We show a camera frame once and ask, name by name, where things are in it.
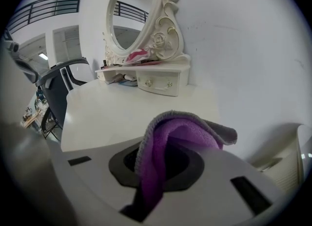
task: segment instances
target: oval mirror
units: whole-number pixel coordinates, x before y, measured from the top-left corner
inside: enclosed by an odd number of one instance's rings
[[[147,21],[152,0],[117,0],[114,8],[113,38],[120,49],[128,49]]]

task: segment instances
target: fluorescent light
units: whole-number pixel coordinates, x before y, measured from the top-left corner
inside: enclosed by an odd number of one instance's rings
[[[48,60],[48,56],[46,56],[44,53],[39,54],[39,56],[45,60]]]

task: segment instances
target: crumpled cloth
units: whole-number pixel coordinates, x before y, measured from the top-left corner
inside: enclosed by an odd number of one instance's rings
[[[146,129],[135,163],[147,209],[154,208],[162,197],[169,136],[217,149],[237,141],[234,129],[203,120],[193,113],[168,111],[154,118]]]

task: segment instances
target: metal railing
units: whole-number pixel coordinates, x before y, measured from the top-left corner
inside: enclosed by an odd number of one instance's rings
[[[38,0],[15,11],[8,22],[10,33],[30,23],[56,15],[79,12],[80,0]]]
[[[145,23],[148,13],[124,2],[117,1],[114,8],[114,15]]]

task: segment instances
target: white mirror frame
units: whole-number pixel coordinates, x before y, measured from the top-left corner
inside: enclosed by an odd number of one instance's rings
[[[162,61],[189,64],[190,56],[183,53],[183,36],[175,19],[178,0],[153,0],[141,33],[128,49],[119,48],[113,38],[116,1],[109,0],[104,28],[108,64],[123,64],[128,55],[136,49],[150,49],[153,58]]]

